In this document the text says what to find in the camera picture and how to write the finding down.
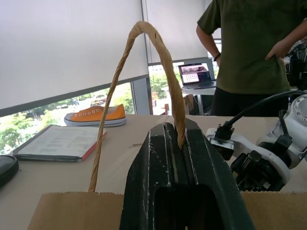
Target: green t-shirt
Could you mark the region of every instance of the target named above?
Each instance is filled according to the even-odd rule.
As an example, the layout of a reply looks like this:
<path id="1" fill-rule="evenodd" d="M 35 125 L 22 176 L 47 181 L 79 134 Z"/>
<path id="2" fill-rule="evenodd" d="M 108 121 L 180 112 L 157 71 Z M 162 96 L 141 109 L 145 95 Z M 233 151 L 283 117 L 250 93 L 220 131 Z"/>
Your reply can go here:
<path id="1" fill-rule="evenodd" d="M 217 87 L 231 93 L 288 91 L 282 61 L 265 57 L 307 16 L 307 0 L 213 0 L 198 21 L 211 35 L 222 30 Z"/>

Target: twisted paper handle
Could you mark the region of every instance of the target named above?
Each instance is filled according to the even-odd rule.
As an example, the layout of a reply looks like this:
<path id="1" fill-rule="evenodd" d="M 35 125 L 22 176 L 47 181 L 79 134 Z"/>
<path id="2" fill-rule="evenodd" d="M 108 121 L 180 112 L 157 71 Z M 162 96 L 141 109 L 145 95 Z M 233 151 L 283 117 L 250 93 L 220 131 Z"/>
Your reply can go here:
<path id="1" fill-rule="evenodd" d="M 107 95 L 106 106 L 105 106 L 103 116 L 100 121 L 98 141 L 97 141 L 97 147 L 96 147 L 96 155 L 95 155 L 94 164 L 93 164 L 91 182 L 90 182 L 90 186 L 88 189 L 89 192 L 94 192 L 96 189 L 99 160 L 100 160 L 100 155 L 101 155 L 101 143 L 102 143 L 103 129 L 105 125 L 107 111 L 109 109 L 109 105 L 111 102 L 111 98 L 115 90 L 115 87 L 118 83 L 118 77 L 131 51 L 131 48 L 134 44 L 134 40 L 136 39 L 137 36 L 139 36 L 142 33 L 148 34 L 151 42 L 153 43 L 154 47 L 156 48 L 160 56 L 162 66 L 167 76 L 169 92 L 172 98 L 172 112 L 173 112 L 173 117 L 175 120 L 175 127 L 178 132 L 178 140 L 177 140 L 178 146 L 180 148 L 182 148 L 183 146 L 183 143 L 185 140 L 185 110 L 184 110 L 184 102 L 182 98 L 181 88 L 179 86 L 179 83 L 176 79 L 176 75 L 174 73 L 172 57 L 170 53 L 168 52 L 166 46 L 164 45 L 162 38 L 160 37 L 157 30 L 151 24 L 147 22 L 143 22 L 143 21 L 137 22 L 129 33 L 129 37 L 126 43 L 124 54 L 117 66 L 115 75 L 113 77 L 113 80 L 110 86 L 109 93 Z"/>

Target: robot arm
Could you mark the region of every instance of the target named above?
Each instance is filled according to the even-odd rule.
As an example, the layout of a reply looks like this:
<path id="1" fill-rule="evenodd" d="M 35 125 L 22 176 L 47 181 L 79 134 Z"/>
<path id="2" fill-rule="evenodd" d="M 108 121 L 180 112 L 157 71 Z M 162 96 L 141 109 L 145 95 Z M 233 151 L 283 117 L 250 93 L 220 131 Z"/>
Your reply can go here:
<path id="1" fill-rule="evenodd" d="M 236 157 L 231 170 L 240 190 L 280 191 L 289 182 L 290 169 L 307 154 L 307 95 L 294 100 L 284 123 L 287 134 L 279 121 L 256 145 L 236 133 L 230 139 L 220 139 L 217 129 L 208 129 L 208 140 L 223 158 Z"/>

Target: white rubber sole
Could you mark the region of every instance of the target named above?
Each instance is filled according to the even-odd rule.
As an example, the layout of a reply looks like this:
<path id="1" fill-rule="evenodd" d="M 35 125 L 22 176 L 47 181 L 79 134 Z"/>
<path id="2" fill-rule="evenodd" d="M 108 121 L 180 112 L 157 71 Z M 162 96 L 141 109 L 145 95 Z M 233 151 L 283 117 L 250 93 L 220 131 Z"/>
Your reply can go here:
<path id="1" fill-rule="evenodd" d="M 100 121 L 86 121 L 86 122 L 75 122 L 70 121 L 66 118 L 64 118 L 64 122 L 67 126 L 70 127 L 76 127 L 76 126 L 99 126 Z M 117 119 L 117 120 L 108 120 L 105 121 L 105 127 L 117 127 L 117 126 L 123 126 L 127 122 L 127 118 Z"/>

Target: sneaker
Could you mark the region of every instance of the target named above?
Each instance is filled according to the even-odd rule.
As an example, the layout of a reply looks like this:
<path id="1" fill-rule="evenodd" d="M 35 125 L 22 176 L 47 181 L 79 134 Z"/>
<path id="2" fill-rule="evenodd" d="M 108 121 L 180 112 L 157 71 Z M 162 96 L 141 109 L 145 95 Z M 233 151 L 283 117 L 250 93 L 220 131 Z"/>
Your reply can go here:
<path id="1" fill-rule="evenodd" d="M 64 122 L 67 126 L 99 126 L 104 107 L 93 106 L 77 113 L 66 114 Z M 122 126 L 126 123 L 123 104 L 109 107 L 106 115 L 105 127 Z"/>

